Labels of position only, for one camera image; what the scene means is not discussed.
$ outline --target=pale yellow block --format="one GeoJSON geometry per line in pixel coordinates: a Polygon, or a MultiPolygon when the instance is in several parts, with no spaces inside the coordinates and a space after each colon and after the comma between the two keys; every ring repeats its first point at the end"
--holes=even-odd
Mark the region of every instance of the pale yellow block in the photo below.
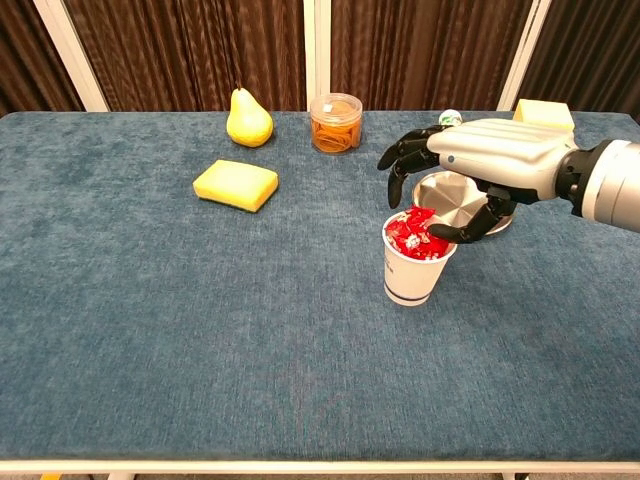
{"type": "Polygon", "coordinates": [[[575,124],[566,103],[543,102],[542,100],[518,101],[513,119],[518,122],[545,125],[573,131],[575,124]]]}
{"type": "Polygon", "coordinates": [[[217,160],[193,182],[196,195],[257,212],[278,188],[278,174],[247,163],[217,160]]]}

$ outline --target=yellow pear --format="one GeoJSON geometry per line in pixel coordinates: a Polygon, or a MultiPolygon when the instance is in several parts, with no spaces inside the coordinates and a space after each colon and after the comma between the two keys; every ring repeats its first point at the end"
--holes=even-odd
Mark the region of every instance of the yellow pear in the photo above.
{"type": "Polygon", "coordinates": [[[231,94],[227,133],[231,140],[247,147],[259,147],[273,133],[271,115],[244,88],[231,94]]]}

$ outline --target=red candy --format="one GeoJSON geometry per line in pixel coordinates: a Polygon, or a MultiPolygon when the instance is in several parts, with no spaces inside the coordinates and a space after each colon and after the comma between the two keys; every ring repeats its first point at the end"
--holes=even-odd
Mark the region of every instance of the red candy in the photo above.
{"type": "Polygon", "coordinates": [[[398,252],[416,260],[442,257],[449,242],[427,231],[435,210],[413,206],[388,223],[385,230],[389,244],[398,252]]]}

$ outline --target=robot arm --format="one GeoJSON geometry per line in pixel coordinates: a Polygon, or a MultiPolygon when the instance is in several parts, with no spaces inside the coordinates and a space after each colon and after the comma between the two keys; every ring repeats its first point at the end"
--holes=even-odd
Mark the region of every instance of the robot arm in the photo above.
{"type": "Polygon", "coordinates": [[[392,167],[389,205],[400,203],[409,173],[435,166],[472,178],[487,193],[487,204],[468,225],[430,228],[451,242],[479,240],[517,203],[557,196],[573,203],[575,215],[640,232],[638,144],[616,140],[583,151],[572,132],[501,119],[414,130],[378,163],[380,170],[392,167]]]}

